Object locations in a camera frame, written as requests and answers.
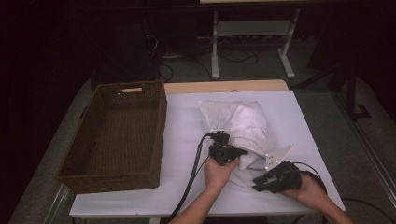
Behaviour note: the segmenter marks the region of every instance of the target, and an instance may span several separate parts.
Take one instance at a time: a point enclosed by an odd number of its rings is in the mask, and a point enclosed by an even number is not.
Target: wicker basket
[[[163,82],[99,85],[56,178],[75,193],[160,185]]]

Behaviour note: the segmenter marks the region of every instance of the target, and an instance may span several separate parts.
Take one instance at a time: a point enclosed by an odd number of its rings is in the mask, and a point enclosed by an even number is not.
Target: white table
[[[258,101],[272,130],[276,133],[277,145],[279,147],[294,145],[287,160],[305,162],[313,166],[320,173],[329,196],[345,210],[292,91],[257,91],[255,89],[260,88],[258,83],[268,84],[268,81],[217,83],[207,83],[207,85],[226,86],[229,90],[237,88],[253,91],[169,93],[176,92],[177,86],[184,84],[166,87],[168,108],[163,136],[161,184],[157,189],[79,194],[73,203],[70,215],[81,218],[151,217],[150,223],[159,223],[160,217],[168,217],[177,206],[186,188],[197,145],[206,133],[204,118],[197,105],[200,100]],[[282,86],[282,82],[273,83]],[[247,87],[248,84],[253,84],[255,87]],[[187,89],[197,92],[200,90],[194,86],[202,87],[202,85],[205,83],[188,85]],[[264,90],[268,90],[267,88],[268,86],[262,86]],[[207,156],[210,144],[211,140],[206,139],[201,161]],[[200,172],[181,210],[193,201],[204,186],[204,174]],[[209,215],[213,217],[274,216],[315,212],[283,195],[244,189],[230,182],[213,205]]]

